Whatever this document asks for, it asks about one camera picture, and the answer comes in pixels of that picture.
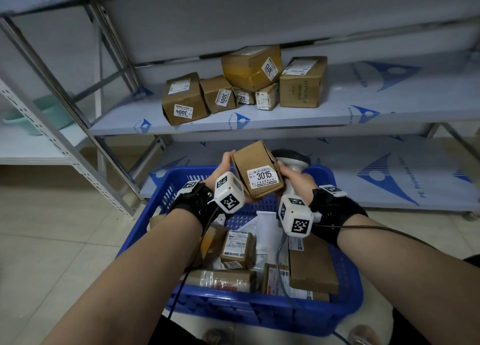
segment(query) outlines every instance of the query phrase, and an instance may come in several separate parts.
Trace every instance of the beige floor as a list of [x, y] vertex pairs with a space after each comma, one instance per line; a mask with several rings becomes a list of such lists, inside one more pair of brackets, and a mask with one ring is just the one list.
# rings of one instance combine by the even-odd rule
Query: beige floor
[[[39, 344], [63, 313], [115, 258], [134, 221], [118, 214], [71, 167], [0, 166], [0, 345]], [[455, 257], [480, 253], [480, 222], [444, 213], [371, 210], [372, 218]], [[384, 344], [391, 306], [364, 278], [362, 308], [338, 332], [369, 324]], [[175, 314], [196, 336], [234, 331], [235, 344], [340, 344], [206, 318]]]

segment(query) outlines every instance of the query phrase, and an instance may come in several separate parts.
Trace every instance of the black pants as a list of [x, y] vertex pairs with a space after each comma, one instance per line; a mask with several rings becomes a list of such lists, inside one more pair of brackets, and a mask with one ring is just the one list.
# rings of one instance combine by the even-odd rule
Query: black pants
[[[473, 264], [480, 268], [480, 254], [473, 257], [466, 258], [464, 260], [467, 263]], [[397, 310], [393, 309], [393, 332], [390, 338], [389, 345], [429, 345], [425, 337], [418, 332], [418, 330], [412, 326], [408, 320]], [[149, 341], [149, 345], [162, 344], [165, 342], [165, 332], [169, 333], [170, 338], [174, 338], [178, 344], [188, 345], [205, 345], [205, 342], [197, 339], [190, 334], [187, 330], [177, 325], [171, 320], [168, 320], [162, 315], [158, 322], [153, 335]]]

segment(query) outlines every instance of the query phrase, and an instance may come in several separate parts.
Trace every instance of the person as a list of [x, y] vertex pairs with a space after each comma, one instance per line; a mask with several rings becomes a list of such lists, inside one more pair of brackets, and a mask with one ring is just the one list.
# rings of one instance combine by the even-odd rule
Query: person
[[[205, 185], [214, 190], [216, 179], [230, 170], [230, 162], [231, 152], [226, 152]], [[281, 163], [279, 168], [296, 194], [311, 204], [318, 188], [313, 179]], [[352, 200], [339, 204], [328, 216], [344, 228], [319, 228], [314, 234], [338, 246], [396, 308], [395, 324], [400, 314], [405, 320], [402, 329], [394, 329], [392, 344], [421, 344], [422, 339], [431, 344], [480, 344], [479, 268], [397, 233], [346, 229], [383, 226]], [[156, 344], [168, 339], [205, 344], [162, 316], [202, 232], [194, 214], [173, 209], [105, 269], [43, 345]]]

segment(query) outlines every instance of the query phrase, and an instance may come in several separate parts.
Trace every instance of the shelf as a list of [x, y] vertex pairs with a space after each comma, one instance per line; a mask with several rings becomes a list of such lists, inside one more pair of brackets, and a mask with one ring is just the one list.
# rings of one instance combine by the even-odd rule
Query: shelf
[[[87, 135], [77, 124], [60, 130], [75, 147]], [[69, 165], [69, 160], [42, 135], [29, 135], [18, 125], [0, 122], [0, 165]]]
[[153, 86], [153, 95], [139, 101], [126, 98], [91, 132], [174, 134], [478, 119], [480, 63], [471, 58], [461, 52], [332, 65], [327, 69], [323, 103], [316, 109], [277, 105], [273, 111], [263, 111], [241, 104], [236, 110], [174, 127], [163, 115], [162, 87]]
[[[167, 170], [218, 165], [223, 152], [253, 141], [185, 142], [166, 148], [141, 193], [151, 197]], [[266, 140], [269, 149], [291, 148], [329, 167], [336, 184], [364, 207], [476, 211], [480, 192], [440, 143], [420, 136]]]

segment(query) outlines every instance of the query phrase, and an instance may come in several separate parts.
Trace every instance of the right hand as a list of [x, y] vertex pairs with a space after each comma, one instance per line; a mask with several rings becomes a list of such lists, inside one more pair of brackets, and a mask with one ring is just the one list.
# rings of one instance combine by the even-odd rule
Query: right hand
[[280, 173], [292, 182], [295, 193], [303, 198], [303, 201], [308, 205], [314, 199], [312, 190], [318, 188], [314, 178], [308, 173], [300, 173], [285, 166], [281, 161], [277, 161]]

